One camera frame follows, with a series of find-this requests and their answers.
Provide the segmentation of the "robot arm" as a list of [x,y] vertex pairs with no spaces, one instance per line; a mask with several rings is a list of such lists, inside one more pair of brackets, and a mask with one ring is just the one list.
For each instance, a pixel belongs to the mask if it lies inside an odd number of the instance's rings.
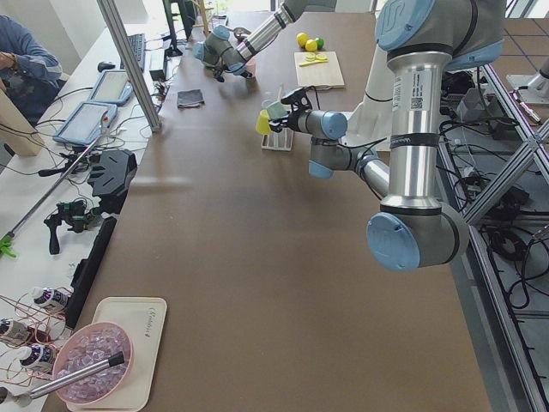
[[446,264],[469,241],[463,217],[435,194],[442,78],[479,67],[503,49],[502,1],[389,1],[377,18],[377,52],[384,54],[380,102],[390,109],[389,163],[369,143],[347,147],[349,119],[316,110],[304,88],[268,104],[271,130],[311,136],[309,172],[327,179],[354,171],[381,197],[368,222],[371,253],[385,268],[410,271]]
[[229,41],[231,30],[219,25],[203,42],[194,44],[193,55],[212,70],[218,82],[225,81],[224,72],[250,78],[252,74],[246,69],[246,64],[272,42],[279,32],[296,22],[306,10],[335,11],[335,5],[336,1],[328,1],[327,4],[324,1],[283,1],[271,16],[236,46]]

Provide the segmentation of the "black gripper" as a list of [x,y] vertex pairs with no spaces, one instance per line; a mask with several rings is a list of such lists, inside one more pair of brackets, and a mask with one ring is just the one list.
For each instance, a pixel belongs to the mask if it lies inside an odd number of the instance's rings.
[[224,80],[225,74],[231,74],[232,72],[226,66],[215,66],[212,68],[212,73],[215,80]]
[[272,131],[282,131],[284,128],[300,131],[299,116],[300,111],[291,111],[284,118],[270,119],[268,126]]

